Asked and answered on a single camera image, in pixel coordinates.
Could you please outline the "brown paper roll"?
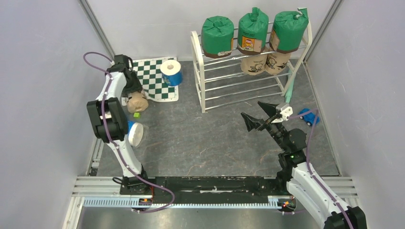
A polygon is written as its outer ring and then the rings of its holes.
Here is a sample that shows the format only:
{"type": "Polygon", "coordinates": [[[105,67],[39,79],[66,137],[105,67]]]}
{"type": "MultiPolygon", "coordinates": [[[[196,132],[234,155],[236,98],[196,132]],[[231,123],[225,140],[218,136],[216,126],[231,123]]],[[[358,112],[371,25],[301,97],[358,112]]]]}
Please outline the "brown paper roll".
{"type": "Polygon", "coordinates": [[[271,75],[279,74],[285,69],[290,57],[291,53],[269,53],[266,57],[265,71],[271,75]]]}

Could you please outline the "green paper roll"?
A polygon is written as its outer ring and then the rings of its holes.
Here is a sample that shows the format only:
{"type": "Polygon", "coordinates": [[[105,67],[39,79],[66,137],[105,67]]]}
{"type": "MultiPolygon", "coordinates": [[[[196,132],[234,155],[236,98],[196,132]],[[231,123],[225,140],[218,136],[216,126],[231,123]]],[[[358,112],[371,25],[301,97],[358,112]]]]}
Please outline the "green paper roll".
{"type": "Polygon", "coordinates": [[[253,7],[239,20],[237,48],[246,55],[262,53],[266,46],[269,17],[258,7],[253,7]]]}

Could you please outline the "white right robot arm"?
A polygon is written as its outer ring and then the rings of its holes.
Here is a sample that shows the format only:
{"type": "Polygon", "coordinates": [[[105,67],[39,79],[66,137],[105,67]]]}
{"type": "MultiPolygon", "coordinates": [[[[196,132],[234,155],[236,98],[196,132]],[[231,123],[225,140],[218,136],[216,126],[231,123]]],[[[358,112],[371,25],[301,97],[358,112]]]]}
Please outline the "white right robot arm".
{"type": "Polygon", "coordinates": [[[266,130],[282,149],[278,155],[281,171],[276,176],[276,189],[291,194],[314,218],[321,229],[366,229],[366,215],[359,207],[350,206],[318,175],[309,160],[310,140],[299,128],[287,130],[283,122],[293,119],[288,103],[258,105],[268,119],[241,113],[248,131],[266,130]]]}

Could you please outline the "green brown roll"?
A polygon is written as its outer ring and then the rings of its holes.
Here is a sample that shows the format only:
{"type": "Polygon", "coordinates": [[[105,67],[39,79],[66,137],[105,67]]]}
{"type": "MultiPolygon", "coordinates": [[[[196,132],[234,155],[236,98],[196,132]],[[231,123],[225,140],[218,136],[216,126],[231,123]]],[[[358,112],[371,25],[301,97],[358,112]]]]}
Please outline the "green brown roll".
{"type": "Polygon", "coordinates": [[[275,15],[269,46],[279,53],[291,53],[299,48],[304,31],[309,24],[307,8],[282,11],[275,15]]]}

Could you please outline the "brown roll with cartoon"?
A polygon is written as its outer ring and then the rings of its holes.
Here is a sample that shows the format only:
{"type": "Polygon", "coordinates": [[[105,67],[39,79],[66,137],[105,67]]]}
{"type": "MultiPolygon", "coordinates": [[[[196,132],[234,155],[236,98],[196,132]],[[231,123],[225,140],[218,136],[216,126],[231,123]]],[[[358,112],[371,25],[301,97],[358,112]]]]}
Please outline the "brown roll with cartoon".
{"type": "Polygon", "coordinates": [[[265,70],[267,54],[253,55],[241,60],[241,70],[248,75],[258,75],[265,70]]]}

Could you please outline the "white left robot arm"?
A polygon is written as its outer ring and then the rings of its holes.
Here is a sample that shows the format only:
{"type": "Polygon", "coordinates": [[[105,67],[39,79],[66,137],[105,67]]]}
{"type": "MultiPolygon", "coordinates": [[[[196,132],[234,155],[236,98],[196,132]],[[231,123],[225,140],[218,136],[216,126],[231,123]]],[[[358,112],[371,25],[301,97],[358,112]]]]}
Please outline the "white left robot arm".
{"type": "Polygon", "coordinates": [[[142,85],[130,57],[120,54],[109,62],[109,68],[101,69],[106,78],[101,93],[86,105],[92,129],[96,138],[112,149],[121,166],[122,178],[113,178],[120,184],[120,194],[148,194],[150,181],[130,144],[128,119],[121,104],[123,93],[140,92],[142,85]]]}

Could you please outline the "brown roll with label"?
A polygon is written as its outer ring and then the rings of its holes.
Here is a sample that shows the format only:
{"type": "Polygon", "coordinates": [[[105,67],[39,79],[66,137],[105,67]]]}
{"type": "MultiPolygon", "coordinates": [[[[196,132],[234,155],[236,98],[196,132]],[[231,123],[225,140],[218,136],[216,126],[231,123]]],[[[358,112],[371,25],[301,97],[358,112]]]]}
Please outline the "brown roll with label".
{"type": "Polygon", "coordinates": [[[127,109],[130,114],[143,112],[149,107],[144,91],[128,94],[127,109]]]}

